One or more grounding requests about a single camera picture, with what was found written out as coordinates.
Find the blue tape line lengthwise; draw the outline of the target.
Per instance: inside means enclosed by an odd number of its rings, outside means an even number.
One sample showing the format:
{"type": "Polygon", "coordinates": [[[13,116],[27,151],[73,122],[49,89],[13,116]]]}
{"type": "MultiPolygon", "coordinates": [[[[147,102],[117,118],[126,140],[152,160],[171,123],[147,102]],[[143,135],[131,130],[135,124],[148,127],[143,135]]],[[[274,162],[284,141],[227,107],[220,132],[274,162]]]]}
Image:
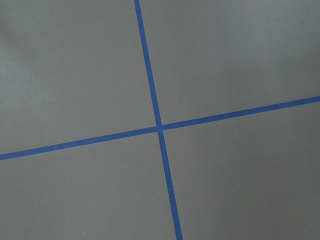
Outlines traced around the blue tape line lengthwise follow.
{"type": "Polygon", "coordinates": [[[141,9],[141,4],[139,0],[134,1],[134,7],[137,17],[137,24],[139,29],[139,35],[140,35],[140,41],[141,41],[141,47],[143,52],[143,58],[144,58],[144,64],[147,74],[147,80],[149,85],[149,92],[152,102],[152,108],[153,108],[153,114],[154,114],[154,120],[155,120],[155,128],[158,136],[158,142],[160,147],[160,153],[162,158],[162,165],[164,170],[164,176],[165,176],[165,182],[167,186],[167,192],[168,192],[168,198],[169,198],[169,204],[170,204],[170,210],[172,215],[172,221],[175,231],[175,237],[177,240],[183,239],[182,229],[181,229],[181,223],[179,218],[179,212],[176,202],[176,196],[175,196],[175,189],[174,184],[172,180],[172,174],[170,169],[170,162],[168,158],[168,151],[164,136],[164,130],[163,130],[163,124],[160,114],[160,108],[157,98],[157,91],[156,86],[154,82],[154,76],[153,76],[153,70],[149,55],[149,49],[148,49],[148,43],[147,43],[147,37],[144,27],[144,20],[143,20],[143,14],[141,9]]]}

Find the blue tape line crosswise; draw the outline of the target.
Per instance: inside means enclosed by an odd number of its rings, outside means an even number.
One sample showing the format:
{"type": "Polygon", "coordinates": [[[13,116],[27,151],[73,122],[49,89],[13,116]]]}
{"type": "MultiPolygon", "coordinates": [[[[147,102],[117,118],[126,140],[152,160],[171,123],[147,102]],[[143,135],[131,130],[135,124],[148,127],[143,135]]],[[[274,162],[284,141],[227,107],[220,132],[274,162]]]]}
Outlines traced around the blue tape line crosswise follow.
{"type": "Polygon", "coordinates": [[[319,101],[320,101],[320,97],[315,96],[315,97],[310,97],[310,98],[305,98],[305,99],[299,99],[299,100],[293,100],[293,101],[288,101],[288,102],[283,102],[283,103],[277,103],[277,104],[271,104],[271,105],[266,105],[266,106],[250,108],[250,109],[233,111],[233,112],[228,112],[228,113],[223,113],[223,114],[218,114],[218,115],[212,115],[212,116],[200,117],[200,118],[184,120],[184,121],[179,121],[179,122],[174,122],[174,123],[168,123],[168,124],[164,124],[161,127],[152,126],[152,127],[146,127],[146,128],[136,129],[136,130],[130,130],[130,131],[125,131],[125,132],[119,132],[119,133],[98,136],[98,137],[86,138],[86,139],[81,139],[81,140],[76,140],[76,141],[71,141],[71,142],[65,142],[65,143],[59,143],[59,144],[48,145],[48,146],[43,146],[43,147],[31,148],[31,149],[15,151],[15,152],[10,152],[10,153],[4,153],[4,154],[0,155],[0,159],[2,161],[4,161],[4,160],[9,160],[9,159],[25,157],[25,156],[54,152],[54,151],[59,151],[59,150],[64,150],[64,149],[69,149],[69,148],[76,148],[76,147],[80,147],[80,146],[86,146],[86,145],[91,145],[91,144],[96,144],[96,143],[113,141],[113,140],[117,140],[117,139],[123,139],[123,138],[129,138],[129,137],[133,137],[133,136],[140,136],[140,135],[155,133],[155,132],[157,132],[158,129],[164,130],[164,131],[173,130],[173,129],[183,128],[183,127],[188,127],[188,126],[193,126],[193,125],[200,125],[200,124],[217,122],[217,121],[222,121],[222,120],[227,120],[227,119],[232,119],[232,118],[238,118],[238,117],[243,117],[243,116],[248,116],[248,115],[264,113],[264,112],[276,111],[276,110],[280,110],[280,109],[308,105],[308,104],[318,103],[319,101]]]}

